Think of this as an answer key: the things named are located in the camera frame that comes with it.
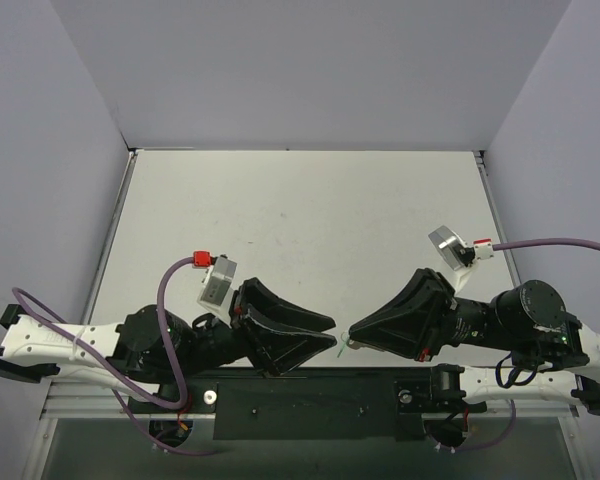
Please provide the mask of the green key tag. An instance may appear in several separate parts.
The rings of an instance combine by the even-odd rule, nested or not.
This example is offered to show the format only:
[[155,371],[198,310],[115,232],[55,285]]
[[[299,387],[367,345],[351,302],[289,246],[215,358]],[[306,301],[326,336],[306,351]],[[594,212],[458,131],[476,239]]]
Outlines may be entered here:
[[341,355],[343,354],[344,350],[348,347],[346,342],[347,341],[342,341],[342,340],[340,341],[340,347],[339,347],[338,353],[336,355],[336,358],[340,358]]

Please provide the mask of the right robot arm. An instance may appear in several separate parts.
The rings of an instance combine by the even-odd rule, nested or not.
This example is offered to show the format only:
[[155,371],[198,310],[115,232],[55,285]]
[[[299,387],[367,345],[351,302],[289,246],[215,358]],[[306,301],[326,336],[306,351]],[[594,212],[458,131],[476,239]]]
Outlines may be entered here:
[[433,368],[425,397],[439,409],[547,400],[582,405],[600,416],[600,335],[570,314],[543,281],[481,302],[458,297],[442,274],[419,269],[396,297],[353,324],[348,336],[418,362],[461,345],[505,352],[509,367]]

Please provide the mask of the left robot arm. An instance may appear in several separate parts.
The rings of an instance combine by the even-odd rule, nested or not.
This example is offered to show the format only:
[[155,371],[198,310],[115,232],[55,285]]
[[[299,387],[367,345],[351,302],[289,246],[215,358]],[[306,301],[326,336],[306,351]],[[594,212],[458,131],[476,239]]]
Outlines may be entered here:
[[256,372],[278,377],[334,347],[332,318],[274,295],[258,279],[239,289],[209,281],[198,298],[204,314],[192,323],[147,305],[119,323],[41,323],[18,304],[0,324],[0,377],[44,378],[99,385],[172,412],[188,401],[187,380],[248,359]]

